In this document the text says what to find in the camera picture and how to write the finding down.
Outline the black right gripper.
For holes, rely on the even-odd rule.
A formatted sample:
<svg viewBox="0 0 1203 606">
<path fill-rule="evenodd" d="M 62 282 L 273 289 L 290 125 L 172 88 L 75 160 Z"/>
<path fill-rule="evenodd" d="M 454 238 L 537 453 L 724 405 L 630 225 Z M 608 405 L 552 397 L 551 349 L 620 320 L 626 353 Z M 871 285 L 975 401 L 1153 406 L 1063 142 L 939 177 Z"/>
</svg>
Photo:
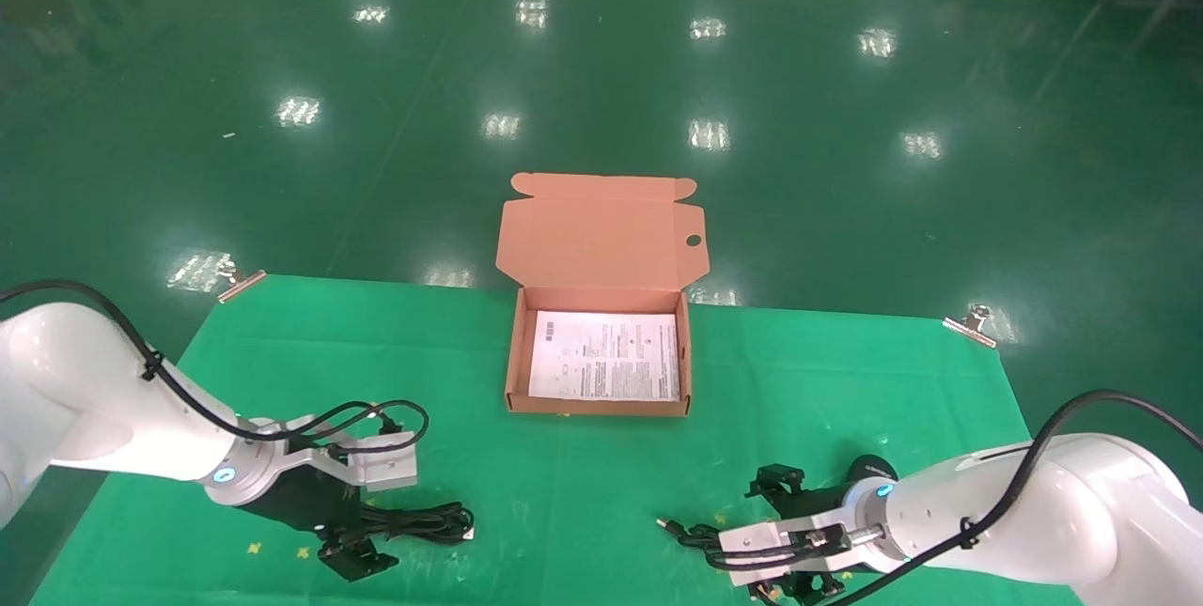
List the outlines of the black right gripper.
<svg viewBox="0 0 1203 606">
<path fill-rule="evenodd" d="M 770 464 L 757 469 L 748 485 L 747 499 L 760 497 L 766 503 L 786 500 L 786 519 L 808 518 L 843 507 L 854 482 L 846 481 L 824 488 L 804 487 L 806 474 L 800 468 Z M 749 584 L 749 599 L 755 604 L 824 604 L 846 590 L 832 574 L 792 572 L 774 580 Z"/>
</svg>

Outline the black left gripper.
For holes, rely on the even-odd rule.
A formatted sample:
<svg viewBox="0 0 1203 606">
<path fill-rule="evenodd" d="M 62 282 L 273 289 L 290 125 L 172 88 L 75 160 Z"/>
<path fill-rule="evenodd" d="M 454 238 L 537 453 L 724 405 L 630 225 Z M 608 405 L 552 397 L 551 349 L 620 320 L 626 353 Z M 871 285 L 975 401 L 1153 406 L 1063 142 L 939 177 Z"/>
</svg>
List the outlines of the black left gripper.
<svg viewBox="0 0 1203 606">
<path fill-rule="evenodd" d="M 398 565 L 367 537 L 361 488 L 301 465 L 282 473 L 243 511 L 321 537 L 318 558 L 346 582 L 369 580 Z"/>
</svg>

